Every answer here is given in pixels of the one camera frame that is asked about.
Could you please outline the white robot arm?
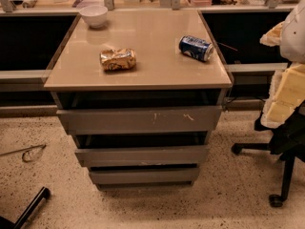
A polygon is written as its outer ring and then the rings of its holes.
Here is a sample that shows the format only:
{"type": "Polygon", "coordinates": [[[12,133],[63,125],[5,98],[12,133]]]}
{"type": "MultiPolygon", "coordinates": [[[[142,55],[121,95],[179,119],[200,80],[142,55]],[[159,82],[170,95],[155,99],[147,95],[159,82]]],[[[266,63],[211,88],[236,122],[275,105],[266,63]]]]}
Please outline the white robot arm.
{"type": "Polygon", "coordinates": [[[280,55],[291,62],[285,71],[274,73],[260,118],[264,127],[275,129],[305,100],[305,0],[300,0],[286,19],[263,34],[259,42],[278,46],[280,55]]]}

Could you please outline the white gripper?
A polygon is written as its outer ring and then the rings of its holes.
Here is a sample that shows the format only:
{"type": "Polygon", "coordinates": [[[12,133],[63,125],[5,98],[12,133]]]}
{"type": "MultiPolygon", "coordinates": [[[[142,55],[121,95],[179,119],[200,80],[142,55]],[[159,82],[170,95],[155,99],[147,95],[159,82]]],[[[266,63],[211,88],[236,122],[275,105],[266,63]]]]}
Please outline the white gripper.
{"type": "MultiPolygon", "coordinates": [[[[262,45],[280,45],[283,22],[278,23],[259,40],[262,45]]],[[[293,63],[285,71],[276,71],[272,78],[260,123],[267,128],[282,125],[305,100],[305,65],[293,63]]]]}

